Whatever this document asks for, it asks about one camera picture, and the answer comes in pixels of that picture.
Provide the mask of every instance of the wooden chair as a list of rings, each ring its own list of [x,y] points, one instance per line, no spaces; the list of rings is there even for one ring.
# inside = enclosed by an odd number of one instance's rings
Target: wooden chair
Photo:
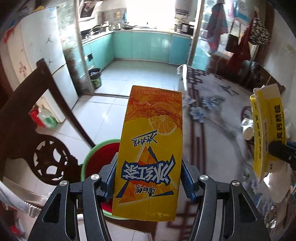
[[[36,124],[29,116],[31,108],[47,89],[77,132],[91,148],[95,146],[68,107],[44,59],[41,59],[37,62],[37,68],[17,87],[0,110],[0,180],[8,158],[23,158],[32,172],[47,184],[57,185],[62,180],[70,183],[80,181],[81,166],[77,159],[59,139],[38,134]],[[43,142],[45,145],[38,150],[37,147]],[[53,156],[55,149],[61,155],[59,162]],[[57,167],[55,174],[46,173],[50,166]]]

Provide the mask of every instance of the iced tea carton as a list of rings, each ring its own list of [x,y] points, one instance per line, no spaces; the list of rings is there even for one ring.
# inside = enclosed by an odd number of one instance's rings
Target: iced tea carton
[[[181,161],[181,93],[134,85],[121,135],[112,215],[175,220]]]

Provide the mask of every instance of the bottle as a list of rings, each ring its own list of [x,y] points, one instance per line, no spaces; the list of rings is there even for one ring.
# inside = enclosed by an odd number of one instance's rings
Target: bottle
[[[42,121],[42,123],[45,125],[45,127],[52,129],[57,126],[56,119],[51,115],[50,111],[45,109],[42,105],[42,108],[38,108],[39,114],[38,117]]]

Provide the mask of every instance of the refrigerator door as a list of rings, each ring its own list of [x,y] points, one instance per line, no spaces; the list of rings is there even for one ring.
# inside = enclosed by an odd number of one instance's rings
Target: refrigerator door
[[[9,36],[7,46],[13,69],[21,83],[32,72],[32,69],[24,50],[20,24],[16,25],[13,33]]]
[[[64,65],[52,75],[55,83],[57,84],[62,96],[64,97],[69,108],[72,109],[78,100],[77,92],[74,88],[72,79],[70,77],[67,65]],[[43,104],[58,122],[63,122],[65,116],[56,101],[52,97],[49,90],[47,90],[37,104]]]
[[[57,24],[56,7],[45,8],[20,21],[22,40],[32,70],[36,62],[45,59],[53,74],[66,64]]]

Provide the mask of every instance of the hanging bag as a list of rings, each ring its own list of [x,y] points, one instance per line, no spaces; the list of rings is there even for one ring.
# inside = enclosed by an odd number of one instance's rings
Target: hanging bag
[[[263,23],[258,18],[254,18],[249,42],[253,45],[264,45],[270,39],[270,34]]]
[[[239,37],[240,37],[240,30],[241,30],[241,23],[239,24],[239,36],[235,36],[231,34],[231,31],[233,29],[234,21],[232,22],[230,33],[228,35],[228,41],[225,50],[231,53],[234,53],[234,50],[239,44]]]

